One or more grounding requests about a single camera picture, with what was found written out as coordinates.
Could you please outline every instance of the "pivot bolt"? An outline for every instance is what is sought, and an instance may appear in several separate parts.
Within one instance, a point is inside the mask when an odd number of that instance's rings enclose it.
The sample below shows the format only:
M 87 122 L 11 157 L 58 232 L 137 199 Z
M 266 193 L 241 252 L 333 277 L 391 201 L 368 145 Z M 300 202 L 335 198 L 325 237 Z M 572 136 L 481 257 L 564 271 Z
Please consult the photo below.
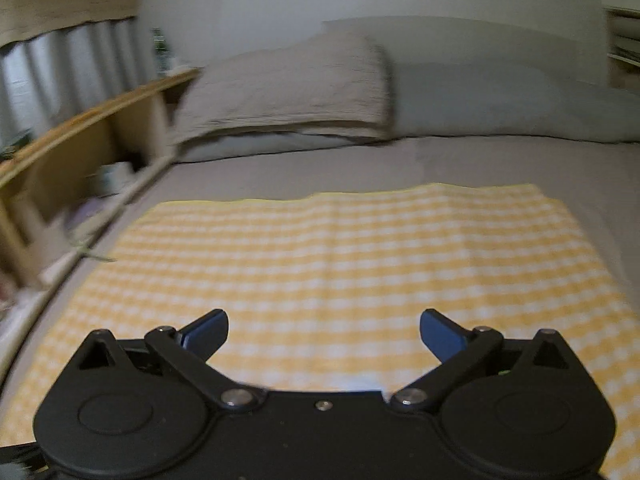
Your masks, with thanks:
M 419 388 L 405 388 L 396 393 L 394 397 L 404 406 L 415 406 L 427 400 L 428 396 L 425 391 Z
M 246 406 L 254 401 L 254 395 L 244 388 L 227 390 L 222 393 L 220 398 L 227 406 L 231 406 L 233 408 L 237 406 Z
M 316 402 L 316 408 L 321 412 L 328 412 L 334 404 L 330 400 L 318 400 Z

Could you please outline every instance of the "shelf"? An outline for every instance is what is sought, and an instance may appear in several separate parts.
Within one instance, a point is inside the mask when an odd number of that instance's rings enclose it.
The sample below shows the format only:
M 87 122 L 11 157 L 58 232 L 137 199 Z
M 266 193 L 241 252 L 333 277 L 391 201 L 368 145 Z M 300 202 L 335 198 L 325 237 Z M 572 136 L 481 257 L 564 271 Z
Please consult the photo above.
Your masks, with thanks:
M 172 161 L 173 157 L 170 155 L 158 158 L 151 165 L 137 172 L 136 179 L 132 184 L 118 195 L 108 199 L 106 205 L 108 214 L 95 233 L 86 240 L 87 245 L 94 243 L 105 227 L 124 211 L 126 205 L 131 202 L 137 193 L 148 186 Z M 40 278 L 46 287 L 44 290 L 37 291 L 32 288 L 22 288 L 18 292 L 17 304 L 11 307 L 5 317 L 0 320 L 0 379 L 5 377 L 22 342 L 38 319 L 38 316 L 49 303 L 52 295 L 81 259 L 82 254 L 76 249 L 71 249 L 40 273 Z
M 84 113 L 69 119 L 60 126 L 47 132 L 42 137 L 28 144 L 19 150 L 15 158 L 2 162 L 0 164 L 0 187 L 8 183 L 12 178 L 16 177 L 21 171 L 30 167 L 44 153 L 53 147 L 65 142 L 70 137 L 86 130 L 92 124 L 108 118 L 116 114 L 124 108 L 130 107 L 132 104 L 140 102 L 144 99 L 157 95 L 165 90 L 175 86 L 180 86 L 191 82 L 200 73 L 199 69 L 192 69 L 171 77 L 162 78 L 153 81 L 147 85 L 141 86 L 131 92 L 120 95 L 95 108 L 85 111 Z
M 619 16 L 621 18 L 640 18 L 640 10 L 637 9 L 625 9 L 624 7 L 605 7 L 604 10 L 612 14 L 613 16 Z
M 628 57 L 622 57 L 622 56 L 619 56 L 618 54 L 607 54 L 607 57 L 611 59 L 617 59 L 618 61 L 628 63 L 629 65 L 640 67 L 639 61 L 634 61 L 633 59 L 629 59 Z

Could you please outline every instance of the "gray bedsheet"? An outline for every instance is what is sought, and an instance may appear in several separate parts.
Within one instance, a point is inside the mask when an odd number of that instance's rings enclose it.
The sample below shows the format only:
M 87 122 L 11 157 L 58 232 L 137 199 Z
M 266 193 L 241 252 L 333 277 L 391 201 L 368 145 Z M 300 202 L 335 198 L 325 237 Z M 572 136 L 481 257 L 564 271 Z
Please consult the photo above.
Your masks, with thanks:
M 179 164 L 128 207 L 96 250 L 107 251 L 133 220 L 168 200 L 291 199 L 320 191 L 393 190 L 428 182 L 473 187 L 537 184 L 547 196 L 569 207 L 638 310 L 640 144 L 542 137 L 424 137 Z M 95 265 L 82 262 L 41 316 L 4 388 L 0 416 L 38 341 Z

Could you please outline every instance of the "yellow checkered towel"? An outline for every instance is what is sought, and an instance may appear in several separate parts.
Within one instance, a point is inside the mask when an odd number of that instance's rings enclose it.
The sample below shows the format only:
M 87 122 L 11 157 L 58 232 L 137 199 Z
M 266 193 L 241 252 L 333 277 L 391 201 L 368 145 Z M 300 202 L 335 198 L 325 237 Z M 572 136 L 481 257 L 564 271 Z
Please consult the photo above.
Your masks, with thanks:
M 40 400 L 96 328 L 137 338 L 223 308 L 229 338 L 210 364 L 235 380 L 390 392 L 438 364 L 418 335 L 436 308 L 510 338 L 560 330 L 616 413 L 604 473 L 639 476 L 638 319 L 564 205 L 535 186 L 169 202 L 111 256 L 42 341 L 0 444 L 32 439 Z

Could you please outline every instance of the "vertical blind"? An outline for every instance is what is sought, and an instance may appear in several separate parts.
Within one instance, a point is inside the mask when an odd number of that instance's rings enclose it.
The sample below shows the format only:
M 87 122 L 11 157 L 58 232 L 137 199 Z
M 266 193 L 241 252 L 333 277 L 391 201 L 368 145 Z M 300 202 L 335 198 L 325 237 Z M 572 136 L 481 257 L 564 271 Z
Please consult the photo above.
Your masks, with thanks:
M 136 27 L 135 18 L 85 23 L 0 48 L 0 144 L 147 83 Z

